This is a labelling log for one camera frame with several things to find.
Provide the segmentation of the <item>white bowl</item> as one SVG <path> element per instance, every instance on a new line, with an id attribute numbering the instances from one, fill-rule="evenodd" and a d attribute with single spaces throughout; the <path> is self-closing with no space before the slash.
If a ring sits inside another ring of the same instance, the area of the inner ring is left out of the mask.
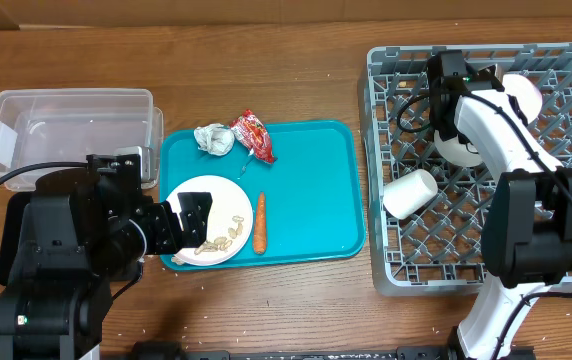
<path id="1" fill-rule="evenodd" d="M 483 163 L 475 146 L 470 142 L 461 143 L 459 135 L 443 140 L 440 132 L 435 130 L 434 143 L 439 154 L 455 166 L 476 167 Z"/>

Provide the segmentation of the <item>pink plate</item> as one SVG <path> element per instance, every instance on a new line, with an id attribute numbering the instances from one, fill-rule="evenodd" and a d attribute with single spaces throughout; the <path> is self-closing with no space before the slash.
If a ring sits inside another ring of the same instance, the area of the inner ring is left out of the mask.
<path id="1" fill-rule="evenodd" d="M 197 248 L 184 248 L 175 254 L 183 260 L 183 265 L 206 267 L 221 264 L 236 255 L 250 238 L 254 211 L 246 193 L 233 181 L 215 175 L 203 175 L 191 178 L 178 185 L 166 197 L 174 211 L 180 210 L 177 194 L 182 192 L 210 192 L 212 206 L 207 225 L 207 240 L 227 234 L 229 227 L 234 227 L 232 217 L 235 215 L 244 218 L 244 230 L 240 238 L 233 241 L 227 252 L 207 252 L 195 255 Z"/>

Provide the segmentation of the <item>orange carrot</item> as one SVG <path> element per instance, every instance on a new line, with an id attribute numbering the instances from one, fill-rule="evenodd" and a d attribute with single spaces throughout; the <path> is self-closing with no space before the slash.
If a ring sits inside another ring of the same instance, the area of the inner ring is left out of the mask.
<path id="1" fill-rule="evenodd" d="M 262 255 L 267 249 L 266 197 L 264 193 L 259 195 L 255 215 L 253 250 L 256 254 Z"/>

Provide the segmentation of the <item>white napkin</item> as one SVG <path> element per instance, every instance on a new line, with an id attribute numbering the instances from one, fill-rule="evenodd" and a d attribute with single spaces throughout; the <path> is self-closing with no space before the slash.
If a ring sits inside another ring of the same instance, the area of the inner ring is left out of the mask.
<path id="1" fill-rule="evenodd" d="M 228 154 L 236 140 L 234 133 L 220 123 L 197 127 L 193 135 L 199 150 L 219 157 Z"/>

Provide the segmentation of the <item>white cup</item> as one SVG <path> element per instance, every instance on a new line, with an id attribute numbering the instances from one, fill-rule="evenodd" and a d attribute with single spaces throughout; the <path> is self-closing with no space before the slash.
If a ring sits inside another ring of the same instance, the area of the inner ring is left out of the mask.
<path id="1" fill-rule="evenodd" d="M 383 205 L 393 217 L 403 220 L 437 195 L 435 178 L 418 169 L 384 186 Z"/>

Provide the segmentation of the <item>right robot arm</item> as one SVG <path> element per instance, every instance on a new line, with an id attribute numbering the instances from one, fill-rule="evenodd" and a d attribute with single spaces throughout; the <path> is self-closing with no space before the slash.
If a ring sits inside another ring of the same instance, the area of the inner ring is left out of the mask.
<path id="1" fill-rule="evenodd" d="M 496 188 L 481 232 L 486 276 L 452 348 L 461 359 L 508 359 L 511 342 L 541 298 L 572 271 L 572 168 L 550 155 L 528 127 L 543 96 L 528 78 L 476 69 L 459 50 L 427 62 L 429 120 L 443 142 L 472 146 Z"/>

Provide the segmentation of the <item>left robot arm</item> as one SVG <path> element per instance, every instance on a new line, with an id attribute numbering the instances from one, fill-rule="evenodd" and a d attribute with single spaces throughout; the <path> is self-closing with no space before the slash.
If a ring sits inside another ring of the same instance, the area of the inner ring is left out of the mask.
<path id="1" fill-rule="evenodd" d="M 96 359 L 102 325 L 127 274 L 147 255 L 197 248 L 213 198 L 182 192 L 180 209 L 144 195 L 137 154 L 47 162 L 8 202 L 0 246 L 0 359 Z"/>

